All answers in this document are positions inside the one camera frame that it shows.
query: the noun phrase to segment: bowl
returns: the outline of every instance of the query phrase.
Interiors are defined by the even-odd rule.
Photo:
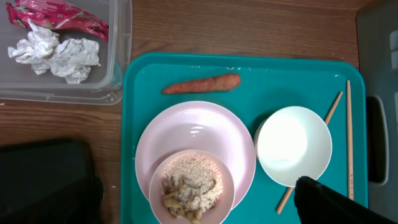
[[[254,142],[264,171],[287,187],[295,187],[301,176],[317,180],[331,158],[328,126],[315,112],[301,106],[272,114],[257,129]]]
[[[223,164],[216,156],[210,154],[209,152],[199,151],[199,150],[184,150],[177,152],[170,157],[166,158],[156,169],[149,186],[149,203],[152,212],[154,213],[156,219],[160,223],[173,223],[173,224],[189,224],[190,222],[183,217],[173,218],[167,211],[165,205],[163,204],[163,189],[162,189],[162,177],[166,166],[174,159],[178,159],[181,156],[186,156],[189,154],[200,154],[205,156],[207,159],[211,160],[216,164],[217,168],[221,173],[221,181],[223,183],[223,192],[218,197],[216,201],[216,206],[212,209],[205,211],[202,215],[202,223],[221,223],[229,215],[234,203],[235,193],[234,193],[234,182],[232,175],[229,172],[227,166]]]

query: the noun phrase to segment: bowl of food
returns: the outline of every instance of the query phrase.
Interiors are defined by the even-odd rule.
[[[272,114],[257,129],[254,143],[264,171],[287,187],[295,187],[301,176],[317,180],[331,158],[328,126],[315,112],[301,106]]]
[[[149,203],[160,223],[221,223],[234,203],[232,175],[209,152],[177,152],[152,176]]]

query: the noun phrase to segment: pink bowl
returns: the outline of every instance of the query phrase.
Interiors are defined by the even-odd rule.
[[[203,213],[202,223],[222,223],[232,209],[235,198],[235,189],[232,175],[227,166],[219,160],[216,156],[209,152],[200,150],[184,150],[177,152],[170,157],[166,158],[156,169],[149,185],[149,203],[152,212],[160,223],[173,223],[173,224],[190,224],[190,222],[183,217],[172,218],[163,204],[162,192],[162,176],[166,165],[173,159],[183,154],[201,154],[208,159],[212,160],[221,172],[221,179],[223,181],[223,193],[218,197],[216,206],[205,213]]]

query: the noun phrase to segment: crumpled tissue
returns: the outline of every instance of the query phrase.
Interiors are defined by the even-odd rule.
[[[100,45],[87,39],[58,41],[58,34],[50,29],[36,26],[31,21],[32,31],[28,39],[20,40],[17,49],[8,47],[8,56],[16,62],[31,64],[33,71],[40,75],[48,69],[69,84],[79,84],[87,79],[92,65],[101,66],[98,58]]]

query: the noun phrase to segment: clear plastic bin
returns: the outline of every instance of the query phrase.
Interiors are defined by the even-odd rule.
[[[130,62],[132,39],[131,0],[69,0],[109,23],[109,41],[78,31],[60,30],[60,42],[69,38],[86,38],[99,43],[99,62],[92,66],[81,84],[67,84],[64,78],[48,71],[36,75],[30,65],[9,58],[7,48],[26,39],[29,30],[9,22],[3,5],[0,15],[0,98],[15,100],[56,101],[64,103],[115,104],[121,100],[124,71]]]

